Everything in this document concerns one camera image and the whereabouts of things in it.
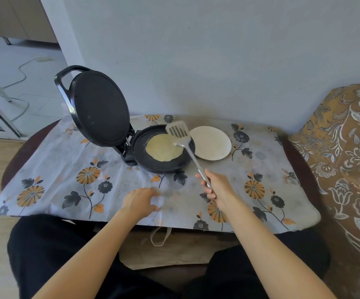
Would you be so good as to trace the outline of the person's right hand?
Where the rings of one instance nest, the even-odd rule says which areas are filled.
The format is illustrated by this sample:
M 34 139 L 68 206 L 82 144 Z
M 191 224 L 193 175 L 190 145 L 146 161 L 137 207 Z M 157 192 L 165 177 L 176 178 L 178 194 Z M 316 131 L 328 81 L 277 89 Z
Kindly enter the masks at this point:
M 214 193 L 206 186 L 204 180 L 198 178 L 203 186 L 204 193 L 207 194 L 208 199 L 216 202 L 220 211 L 224 212 L 226 215 L 231 215 L 239 205 L 240 198 L 234 191 L 227 176 L 212 172 L 208 169 L 206 169 L 205 172 L 207 172 L 206 174 L 210 179 L 210 184 Z

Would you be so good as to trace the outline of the person's left hand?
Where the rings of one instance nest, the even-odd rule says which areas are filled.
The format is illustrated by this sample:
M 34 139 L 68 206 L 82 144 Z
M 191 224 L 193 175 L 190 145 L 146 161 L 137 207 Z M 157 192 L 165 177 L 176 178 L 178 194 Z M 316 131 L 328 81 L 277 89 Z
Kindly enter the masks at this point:
M 124 198 L 121 211 L 136 224 L 153 213 L 150 213 L 151 199 L 159 196 L 160 193 L 153 187 L 138 188 L 129 192 Z

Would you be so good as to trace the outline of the metal slotted spatula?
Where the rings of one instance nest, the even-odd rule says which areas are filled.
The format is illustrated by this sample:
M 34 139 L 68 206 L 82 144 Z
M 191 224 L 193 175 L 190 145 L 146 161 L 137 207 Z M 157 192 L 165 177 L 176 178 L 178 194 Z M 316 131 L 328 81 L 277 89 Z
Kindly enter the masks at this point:
M 181 120 L 173 121 L 172 123 L 169 123 L 166 126 L 165 130 L 167 134 L 169 134 L 172 137 L 174 145 L 180 146 L 187 151 L 191 160 L 195 163 L 198 173 L 205 172 L 205 170 L 199 164 L 196 156 L 194 155 L 194 152 L 190 148 L 190 142 L 192 137 L 190 135 L 190 131 L 188 130 L 186 123 Z M 210 181 L 204 181 L 204 182 L 206 183 L 206 186 L 211 190 L 211 192 L 214 193 Z

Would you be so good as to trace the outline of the person's left forearm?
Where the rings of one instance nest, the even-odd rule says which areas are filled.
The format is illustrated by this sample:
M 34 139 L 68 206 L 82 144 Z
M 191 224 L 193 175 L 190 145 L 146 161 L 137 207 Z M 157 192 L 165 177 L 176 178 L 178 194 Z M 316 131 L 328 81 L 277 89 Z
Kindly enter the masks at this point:
M 140 220 L 122 208 L 32 299 L 95 299 L 124 239 Z

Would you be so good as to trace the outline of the person's right forearm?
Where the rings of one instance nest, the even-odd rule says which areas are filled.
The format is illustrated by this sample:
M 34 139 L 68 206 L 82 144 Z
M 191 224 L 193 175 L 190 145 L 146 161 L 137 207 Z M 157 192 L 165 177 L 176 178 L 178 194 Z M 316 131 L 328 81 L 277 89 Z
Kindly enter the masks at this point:
M 220 207 L 270 299 L 337 299 L 239 197 L 229 195 Z

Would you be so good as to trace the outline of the white round plate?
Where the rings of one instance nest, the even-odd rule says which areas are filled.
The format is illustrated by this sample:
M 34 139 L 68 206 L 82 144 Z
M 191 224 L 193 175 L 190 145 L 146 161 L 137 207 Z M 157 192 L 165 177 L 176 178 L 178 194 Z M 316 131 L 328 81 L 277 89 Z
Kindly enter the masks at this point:
M 208 161 L 218 161 L 229 155 L 232 143 L 221 130 L 211 126 L 199 126 L 190 131 L 195 144 L 195 155 Z

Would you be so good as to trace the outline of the pale cooked flatbread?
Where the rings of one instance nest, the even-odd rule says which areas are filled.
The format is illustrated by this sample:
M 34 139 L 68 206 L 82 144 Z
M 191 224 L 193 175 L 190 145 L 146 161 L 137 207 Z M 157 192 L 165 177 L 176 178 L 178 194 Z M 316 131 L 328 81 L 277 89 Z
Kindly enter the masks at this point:
M 183 147 L 174 144 L 175 137 L 169 134 L 153 136 L 146 145 L 146 153 L 154 160 L 169 162 L 182 155 Z

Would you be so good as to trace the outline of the beige cloth bag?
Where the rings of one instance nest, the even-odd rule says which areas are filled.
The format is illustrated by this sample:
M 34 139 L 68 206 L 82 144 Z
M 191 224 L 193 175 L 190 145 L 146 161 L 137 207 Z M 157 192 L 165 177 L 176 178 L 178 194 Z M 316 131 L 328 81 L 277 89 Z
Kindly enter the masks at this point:
M 232 233 L 136 226 L 125 238 L 119 259 L 133 270 L 207 264 L 217 251 L 238 245 Z

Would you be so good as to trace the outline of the floral plastic tablecloth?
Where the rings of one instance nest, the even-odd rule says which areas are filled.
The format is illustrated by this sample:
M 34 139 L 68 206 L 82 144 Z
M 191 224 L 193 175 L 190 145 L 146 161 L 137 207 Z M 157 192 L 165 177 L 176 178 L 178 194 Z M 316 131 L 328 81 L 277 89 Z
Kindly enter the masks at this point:
M 189 129 L 211 126 L 232 143 L 222 160 L 199 160 L 203 168 L 224 174 L 234 191 L 275 234 L 304 230 L 321 215 L 309 202 L 287 159 L 275 127 L 201 117 L 179 117 Z M 0 216 L 51 214 L 64 219 L 107 222 L 124 197 L 139 187 L 155 187 L 160 207 L 138 224 L 233 232 L 227 217 L 203 195 L 191 162 L 174 174 L 149 173 L 124 164 L 113 149 L 87 140 L 64 117 L 41 142 L 0 194 Z

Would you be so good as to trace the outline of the black electric griddle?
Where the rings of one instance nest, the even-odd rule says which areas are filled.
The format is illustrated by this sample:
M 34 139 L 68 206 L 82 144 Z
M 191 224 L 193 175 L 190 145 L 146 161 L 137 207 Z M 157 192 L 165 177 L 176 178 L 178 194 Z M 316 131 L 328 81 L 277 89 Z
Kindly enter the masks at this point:
M 73 122 L 92 144 L 113 148 L 128 166 L 139 166 L 155 174 L 178 173 L 191 162 L 187 151 L 160 162 L 146 152 L 147 142 L 167 134 L 166 124 L 133 128 L 127 102 L 116 83 L 106 74 L 72 65 L 54 77 Z

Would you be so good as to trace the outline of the person's black trousers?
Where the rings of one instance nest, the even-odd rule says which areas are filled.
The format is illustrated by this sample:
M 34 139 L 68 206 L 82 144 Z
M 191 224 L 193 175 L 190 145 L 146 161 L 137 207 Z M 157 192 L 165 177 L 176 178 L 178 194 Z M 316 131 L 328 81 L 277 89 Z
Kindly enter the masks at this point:
M 40 288 L 96 233 L 61 218 L 37 214 L 21 218 L 13 227 L 7 251 L 20 299 L 31 299 Z M 331 255 L 313 228 L 276 237 L 319 278 L 329 269 Z M 217 251 L 203 276 L 176 292 L 131 270 L 119 254 L 104 279 L 96 299 L 269 299 L 241 245 Z

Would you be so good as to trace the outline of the dark brown table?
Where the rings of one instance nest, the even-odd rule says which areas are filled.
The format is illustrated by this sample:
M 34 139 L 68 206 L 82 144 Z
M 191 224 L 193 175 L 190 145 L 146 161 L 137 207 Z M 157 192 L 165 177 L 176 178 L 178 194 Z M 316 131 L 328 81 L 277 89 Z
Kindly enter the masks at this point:
M 16 173 L 23 167 L 23 165 L 29 160 L 33 153 L 37 150 L 41 142 L 49 134 L 49 132 L 58 124 L 59 120 L 49 124 L 43 129 L 36 132 L 33 136 L 27 140 L 19 151 L 14 155 L 13 159 L 8 164 L 7 168 L 3 173 L 1 180 L 1 190 L 11 181 Z M 309 202 L 323 214 L 325 206 L 322 201 L 322 196 L 319 193 L 318 185 L 315 177 L 306 163 L 302 155 L 288 140 L 287 135 L 279 135 L 280 142 L 282 143 L 283 149 L 287 156 L 288 161 L 292 165 L 294 172 L 303 188 Z

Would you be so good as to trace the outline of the brown patterned sofa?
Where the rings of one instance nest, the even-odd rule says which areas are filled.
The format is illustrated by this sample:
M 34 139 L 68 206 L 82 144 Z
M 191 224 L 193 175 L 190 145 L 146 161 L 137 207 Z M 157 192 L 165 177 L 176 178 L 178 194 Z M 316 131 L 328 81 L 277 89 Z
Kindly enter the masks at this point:
M 326 282 L 338 298 L 360 299 L 360 84 L 332 89 L 288 140 L 322 216 L 317 227 L 332 257 Z

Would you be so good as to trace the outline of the beige wooden cabinet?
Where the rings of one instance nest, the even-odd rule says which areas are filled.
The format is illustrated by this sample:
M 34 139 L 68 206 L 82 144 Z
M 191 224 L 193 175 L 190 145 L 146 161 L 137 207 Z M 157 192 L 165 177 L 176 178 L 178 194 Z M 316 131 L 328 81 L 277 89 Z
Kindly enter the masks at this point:
M 0 0 L 0 37 L 58 44 L 40 0 Z

